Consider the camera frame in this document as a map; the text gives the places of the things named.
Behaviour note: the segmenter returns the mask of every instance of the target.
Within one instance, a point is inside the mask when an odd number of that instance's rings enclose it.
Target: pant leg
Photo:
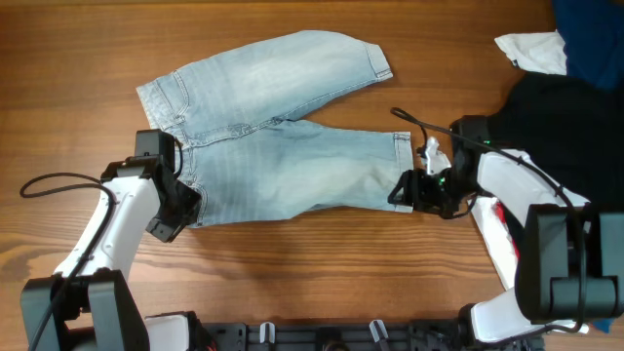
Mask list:
[[[408,133],[284,121],[210,148],[195,157],[203,170],[195,184],[208,195],[198,226],[288,219],[336,206],[411,212],[387,203],[413,167]]]

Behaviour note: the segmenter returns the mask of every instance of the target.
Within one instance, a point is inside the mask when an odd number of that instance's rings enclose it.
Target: metal clamp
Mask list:
[[[388,345],[388,331],[386,330],[386,326],[383,325],[383,321],[374,320],[370,322],[369,328],[377,349],[379,351],[390,351],[390,346]]]

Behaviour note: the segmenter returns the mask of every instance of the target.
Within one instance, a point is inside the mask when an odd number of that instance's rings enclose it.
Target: white cloth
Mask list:
[[[509,290],[514,288],[518,258],[507,226],[496,214],[497,202],[498,199],[496,198],[477,197],[477,203],[472,209],[472,216],[484,237],[487,252],[494,263],[496,272],[498,272],[500,282],[505,290]]]
[[[566,42],[554,31],[550,33],[507,34],[494,39],[514,65],[529,72],[567,74]]]

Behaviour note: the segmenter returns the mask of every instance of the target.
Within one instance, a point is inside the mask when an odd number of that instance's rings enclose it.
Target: wire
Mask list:
[[[73,185],[58,187],[55,189],[44,190],[44,191],[40,191],[36,193],[30,193],[30,194],[25,193],[26,189],[30,185],[43,179],[47,179],[51,177],[58,177],[58,176],[79,177],[79,178],[83,178],[86,180],[90,180],[93,183],[73,184]],[[94,247],[96,246],[96,244],[98,243],[104,230],[106,229],[108,222],[112,218],[117,201],[115,199],[115,194],[113,194],[113,192],[107,187],[101,185],[98,179],[88,176],[88,175],[78,175],[74,173],[55,173],[55,174],[48,174],[48,175],[40,175],[38,177],[35,177],[29,180],[19,190],[19,195],[22,198],[31,199],[31,198],[37,198],[37,197],[50,195],[50,194],[56,194],[56,193],[60,193],[63,191],[69,191],[69,190],[74,190],[74,189],[85,189],[85,188],[99,189],[108,196],[108,207],[106,208],[106,214],[104,215],[104,219],[102,220],[101,224],[97,228],[97,231],[94,234],[94,237],[89,242],[89,245],[87,246],[87,248],[85,248],[83,253],[80,255],[80,258],[78,258],[78,262],[76,263],[76,266],[71,270],[69,275],[67,275],[67,278],[65,278],[65,281],[60,285],[60,288],[55,293],[54,297],[52,298],[52,301],[50,301],[50,304],[48,305],[48,308],[44,312],[43,317],[41,318],[41,321],[39,322],[39,325],[37,326],[37,330],[32,340],[30,341],[30,345],[28,346],[29,351],[34,351],[37,348],[37,345],[39,344],[39,340],[41,339],[41,335],[43,334],[43,331],[46,325],[48,324],[48,321],[50,320],[52,313],[54,312],[56,308],[58,308],[59,304],[61,303],[65,292],[67,291],[67,289],[69,288],[69,285],[71,284],[71,281],[78,275],[78,273],[82,270],[85,264],[91,259],[91,253]]]
[[[550,332],[550,331],[561,331],[561,332],[570,332],[570,333],[575,333],[575,332],[580,331],[581,328],[583,327],[583,323],[585,323],[585,303],[587,301],[587,253],[585,252],[585,238],[583,235],[583,229],[578,219],[578,215],[576,214],[576,209],[572,205],[572,202],[569,200],[569,198],[564,194],[563,188],[557,185],[549,176],[543,173],[540,169],[526,162],[521,157],[516,157],[508,152],[505,152],[501,149],[490,146],[488,144],[474,141],[473,139],[469,137],[455,134],[446,128],[442,128],[442,127],[431,125],[425,122],[418,121],[415,117],[408,114],[406,111],[402,110],[401,108],[393,107],[390,109],[390,112],[392,112],[392,114],[394,114],[395,116],[403,120],[406,120],[408,122],[411,122],[411,123],[414,123],[415,125],[420,126],[421,128],[427,128],[436,132],[440,132],[447,136],[454,137],[464,142],[479,146],[482,149],[485,149],[487,151],[495,152],[499,155],[507,157],[508,159],[513,160],[517,162],[519,165],[522,165],[525,168],[534,172],[536,175],[541,177],[548,184],[548,186],[552,187],[555,190],[556,196],[559,196],[565,203],[567,215],[570,219],[570,222],[572,224],[572,230],[574,231],[574,234],[576,237],[576,248],[579,251],[578,253],[579,284],[578,284],[578,310],[577,310],[578,318],[576,319],[576,324],[574,325],[573,328],[555,326],[555,325],[544,326],[538,331],[533,331],[527,334],[513,336],[510,338],[501,340],[497,342],[496,344],[508,343],[511,341],[518,340],[520,338],[529,337],[535,334],[541,334],[541,333]]]
[[[177,171],[175,171],[174,173],[174,178],[177,179],[179,175],[182,173],[182,166],[184,165],[184,156],[182,156],[182,143],[179,142],[177,137],[175,138],[175,144],[177,145],[177,152],[179,155],[179,167],[177,168]]]

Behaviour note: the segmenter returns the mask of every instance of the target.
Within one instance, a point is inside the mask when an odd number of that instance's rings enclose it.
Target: denim shorts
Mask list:
[[[390,77],[378,46],[301,31],[190,63],[137,91],[150,127],[183,145],[179,179],[202,196],[198,227],[335,206],[411,212],[387,203],[413,167],[409,133],[301,120]]]

